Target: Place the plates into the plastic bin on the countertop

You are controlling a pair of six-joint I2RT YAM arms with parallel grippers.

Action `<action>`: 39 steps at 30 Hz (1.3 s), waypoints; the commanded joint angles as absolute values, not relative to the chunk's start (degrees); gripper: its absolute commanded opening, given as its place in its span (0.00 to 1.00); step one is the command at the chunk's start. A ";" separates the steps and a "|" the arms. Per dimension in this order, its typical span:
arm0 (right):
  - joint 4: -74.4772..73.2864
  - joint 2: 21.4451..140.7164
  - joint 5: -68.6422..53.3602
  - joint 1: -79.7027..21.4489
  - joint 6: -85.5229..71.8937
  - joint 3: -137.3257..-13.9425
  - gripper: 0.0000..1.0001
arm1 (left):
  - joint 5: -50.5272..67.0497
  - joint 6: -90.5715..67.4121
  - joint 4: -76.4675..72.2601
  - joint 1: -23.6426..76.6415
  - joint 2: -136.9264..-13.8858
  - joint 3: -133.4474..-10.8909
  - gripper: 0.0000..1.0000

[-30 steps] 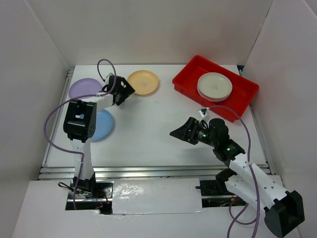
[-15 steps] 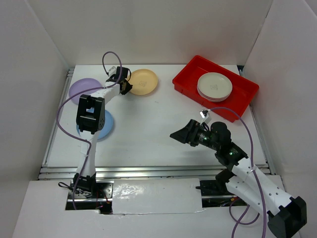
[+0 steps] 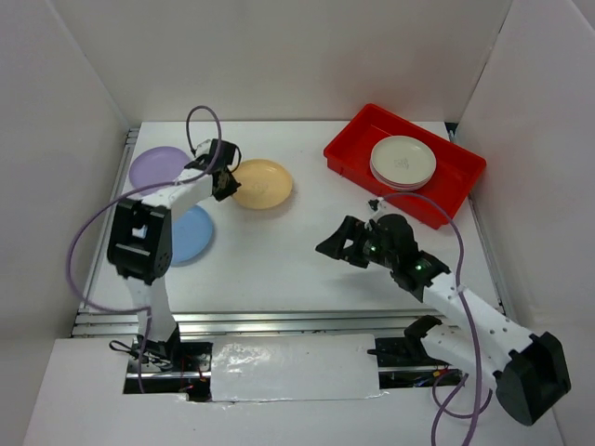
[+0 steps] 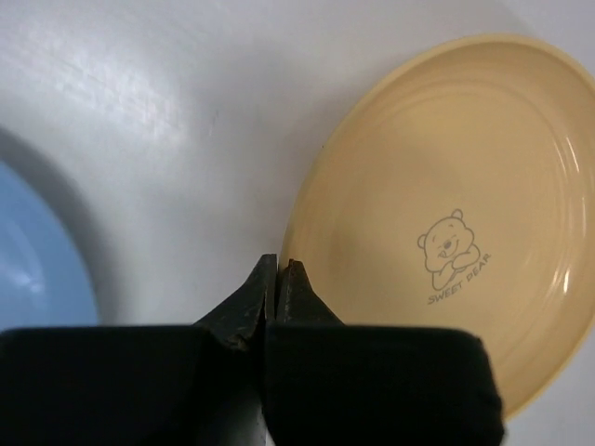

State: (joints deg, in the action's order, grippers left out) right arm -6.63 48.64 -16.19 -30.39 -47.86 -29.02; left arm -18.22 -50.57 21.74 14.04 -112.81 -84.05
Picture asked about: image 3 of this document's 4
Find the orange plate top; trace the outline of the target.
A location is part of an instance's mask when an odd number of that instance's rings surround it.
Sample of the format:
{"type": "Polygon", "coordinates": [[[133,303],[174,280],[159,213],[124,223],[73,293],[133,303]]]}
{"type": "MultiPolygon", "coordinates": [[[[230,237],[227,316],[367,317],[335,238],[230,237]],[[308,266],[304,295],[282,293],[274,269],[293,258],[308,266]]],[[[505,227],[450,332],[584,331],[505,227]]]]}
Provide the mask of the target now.
{"type": "Polygon", "coordinates": [[[271,160],[241,162],[233,176],[241,186],[232,198],[247,209],[271,209],[287,200],[293,190],[289,172],[271,160]]]}

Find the blue plate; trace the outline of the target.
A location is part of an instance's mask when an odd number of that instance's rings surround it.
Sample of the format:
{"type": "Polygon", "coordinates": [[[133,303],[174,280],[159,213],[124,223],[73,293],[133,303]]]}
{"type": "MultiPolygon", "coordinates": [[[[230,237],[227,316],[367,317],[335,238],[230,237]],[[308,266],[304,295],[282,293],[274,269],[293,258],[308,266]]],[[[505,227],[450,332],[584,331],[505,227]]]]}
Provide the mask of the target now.
{"type": "Polygon", "coordinates": [[[215,227],[206,210],[195,205],[172,226],[172,266],[193,261],[210,244],[215,227]]]}

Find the purple plate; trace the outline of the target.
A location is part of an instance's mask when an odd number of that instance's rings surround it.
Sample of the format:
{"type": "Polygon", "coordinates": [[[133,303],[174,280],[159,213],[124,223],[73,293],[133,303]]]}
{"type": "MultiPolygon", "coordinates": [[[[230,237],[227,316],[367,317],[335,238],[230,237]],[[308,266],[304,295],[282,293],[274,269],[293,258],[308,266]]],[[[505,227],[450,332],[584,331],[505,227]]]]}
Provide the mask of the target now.
{"type": "Polygon", "coordinates": [[[180,175],[190,160],[185,151],[176,147],[151,148],[132,162],[128,179],[134,190],[150,184],[171,182],[180,175]]]}

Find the cream white plate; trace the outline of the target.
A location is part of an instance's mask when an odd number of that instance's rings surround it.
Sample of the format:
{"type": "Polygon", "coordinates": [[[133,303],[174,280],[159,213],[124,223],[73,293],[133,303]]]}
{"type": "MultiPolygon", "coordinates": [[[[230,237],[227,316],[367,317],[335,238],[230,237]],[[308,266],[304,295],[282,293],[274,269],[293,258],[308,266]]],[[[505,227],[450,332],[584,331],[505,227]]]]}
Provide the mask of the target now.
{"type": "Polygon", "coordinates": [[[381,139],[372,149],[370,165],[391,183],[413,186],[431,179],[437,159],[432,149],[418,139],[392,136],[381,139]]]}

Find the pink plate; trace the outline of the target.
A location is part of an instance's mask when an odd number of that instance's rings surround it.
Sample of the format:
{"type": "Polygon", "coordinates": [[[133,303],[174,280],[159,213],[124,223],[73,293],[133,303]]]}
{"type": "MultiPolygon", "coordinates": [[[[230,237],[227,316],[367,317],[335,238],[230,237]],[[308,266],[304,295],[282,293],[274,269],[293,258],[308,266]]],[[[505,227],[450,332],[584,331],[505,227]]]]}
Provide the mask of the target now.
{"type": "Polygon", "coordinates": [[[420,190],[420,189],[422,189],[424,186],[426,186],[430,182],[427,179],[425,181],[422,181],[422,182],[419,182],[419,183],[416,183],[416,184],[406,185],[406,184],[400,184],[400,183],[395,183],[395,182],[388,181],[384,177],[376,177],[376,180],[380,184],[383,184],[384,186],[387,186],[391,190],[397,190],[397,191],[415,191],[415,190],[420,190]]]}

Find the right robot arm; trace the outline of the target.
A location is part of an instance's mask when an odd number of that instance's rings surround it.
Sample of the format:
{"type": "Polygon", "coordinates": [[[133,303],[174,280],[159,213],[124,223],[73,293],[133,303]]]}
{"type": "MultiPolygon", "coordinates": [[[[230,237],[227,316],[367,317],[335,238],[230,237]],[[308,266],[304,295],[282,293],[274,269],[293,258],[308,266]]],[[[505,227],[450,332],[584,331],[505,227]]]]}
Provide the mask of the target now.
{"type": "Polygon", "coordinates": [[[363,222],[346,216],[316,252],[366,268],[374,263],[419,302],[440,312],[404,331],[407,358],[446,362],[495,392],[515,421],[533,425],[571,389],[562,343],[550,333],[534,334],[472,291],[437,257],[419,249],[403,216],[363,222]]]}

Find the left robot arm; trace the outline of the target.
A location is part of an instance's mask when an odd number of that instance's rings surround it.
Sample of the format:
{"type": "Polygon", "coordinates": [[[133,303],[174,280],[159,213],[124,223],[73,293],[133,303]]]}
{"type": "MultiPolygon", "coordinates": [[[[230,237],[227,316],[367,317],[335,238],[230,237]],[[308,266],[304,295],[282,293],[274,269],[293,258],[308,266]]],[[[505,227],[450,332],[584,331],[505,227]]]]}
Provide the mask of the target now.
{"type": "Polygon", "coordinates": [[[212,139],[207,151],[175,179],[154,186],[140,200],[125,198],[115,207],[107,259],[123,279],[133,304],[140,308],[137,357],[171,371],[183,360],[179,325],[165,287],[173,259],[173,223],[199,202],[221,202],[241,186],[233,176],[242,160],[239,147],[212,139]]]}

